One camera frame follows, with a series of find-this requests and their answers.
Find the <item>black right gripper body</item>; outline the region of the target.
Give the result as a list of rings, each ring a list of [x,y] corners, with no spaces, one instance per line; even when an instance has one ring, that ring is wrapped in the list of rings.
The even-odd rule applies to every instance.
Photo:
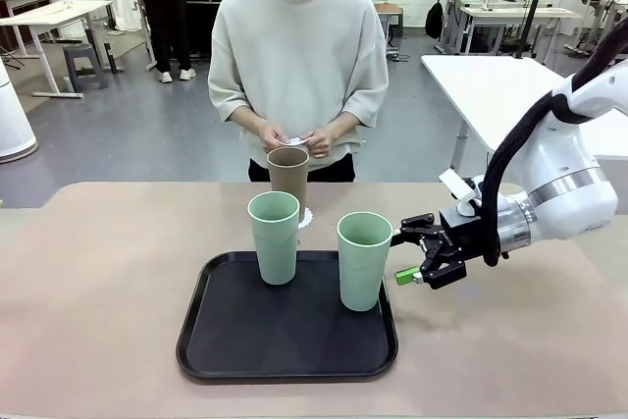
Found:
[[[461,249],[464,260],[482,257],[485,263],[497,263],[500,243],[497,229],[480,216],[461,216],[455,207],[440,212],[441,225],[451,242]]]

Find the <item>person's left hand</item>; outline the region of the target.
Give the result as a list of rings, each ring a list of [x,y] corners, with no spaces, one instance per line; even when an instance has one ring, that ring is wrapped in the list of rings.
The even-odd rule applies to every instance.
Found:
[[[314,130],[305,138],[308,153],[315,159],[324,159],[331,155],[336,138],[331,128]]]

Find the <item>person's right hand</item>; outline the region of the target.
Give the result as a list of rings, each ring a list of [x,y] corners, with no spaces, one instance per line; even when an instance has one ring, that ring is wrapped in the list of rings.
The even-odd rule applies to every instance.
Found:
[[[266,120],[260,122],[257,133],[266,154],[276,148],[287,146],[290,142],[290,138],[279,125]]]

